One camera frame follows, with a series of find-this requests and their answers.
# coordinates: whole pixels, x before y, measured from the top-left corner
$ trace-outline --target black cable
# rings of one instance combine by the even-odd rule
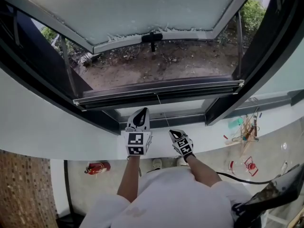
[[[270,180],[270,181],[268,180],[268,181],[255,182],[255,181],[249,181],[249,180],[242,180],[242,179],[239,179],[237,177],[234,177],[234,176],[231,176],[229,174],[222,173],[222,172],[217,172],[217,174],[229,177],[229,178],[234,179],[234,180],[239,181],[239,182],[248,183],[248,184],[255,184],[255,185],[268,184],[272,181],[272,180]]]

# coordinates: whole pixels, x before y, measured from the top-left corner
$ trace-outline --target shoe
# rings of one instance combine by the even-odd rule
[[[183,165],[189,166],[189,164],[187,162],[185,162],[183,157],[177,158],[176,159],[176,166],[183,166]]]
[[[162,160],[160,158],[156,158],[152,161],[153,170],[162,168]]]

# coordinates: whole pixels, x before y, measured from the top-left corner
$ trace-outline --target brick wall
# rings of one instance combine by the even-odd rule
[[[57,228],[56,218],[49,160],[0,150],[3,228]]]

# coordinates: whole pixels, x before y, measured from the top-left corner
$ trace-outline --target soil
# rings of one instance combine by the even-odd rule
[[[231,74],[238,64],[236,43],[160,41],[104,52],[76,72],[94,89],[105,90],[167,79]]]

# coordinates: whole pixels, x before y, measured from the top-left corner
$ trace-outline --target white shirt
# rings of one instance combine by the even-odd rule
[[[250,198],[242,184],[220,181],[210,188],[187,167],[167,168],[141,177],[132,203],[101,195],[80,228],[232,228],[230,202]]]

